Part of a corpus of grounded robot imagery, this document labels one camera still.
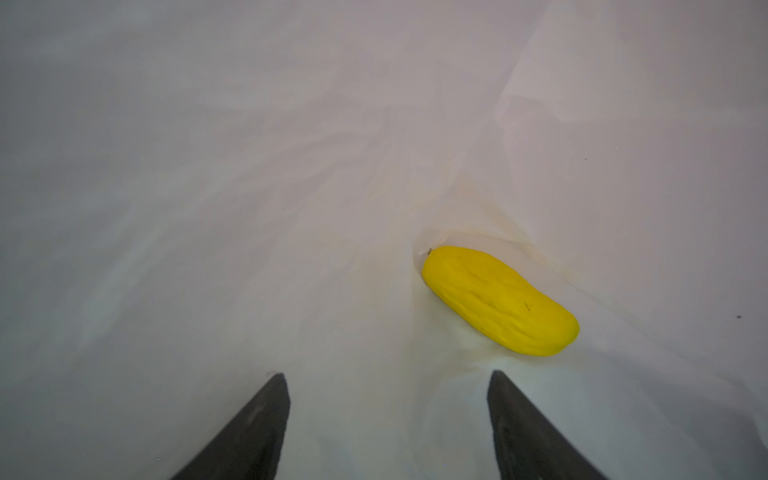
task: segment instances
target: yellow object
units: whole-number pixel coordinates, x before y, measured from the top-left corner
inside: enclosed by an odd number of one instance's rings
[[[554,355],[578,335],[573,315],[487,253],[436,248],[427,257],[422,276],[464,320],[510,350]]]

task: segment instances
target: wrinkled white surface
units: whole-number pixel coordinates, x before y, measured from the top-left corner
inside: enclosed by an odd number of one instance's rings
[[[495,479],[499,368],[614,480],[765,478],[768,17],[720,3],[4,3],[0,473],[167,478],[283,371],[279,478]],[[443,241],[576,343],[468,327]]]

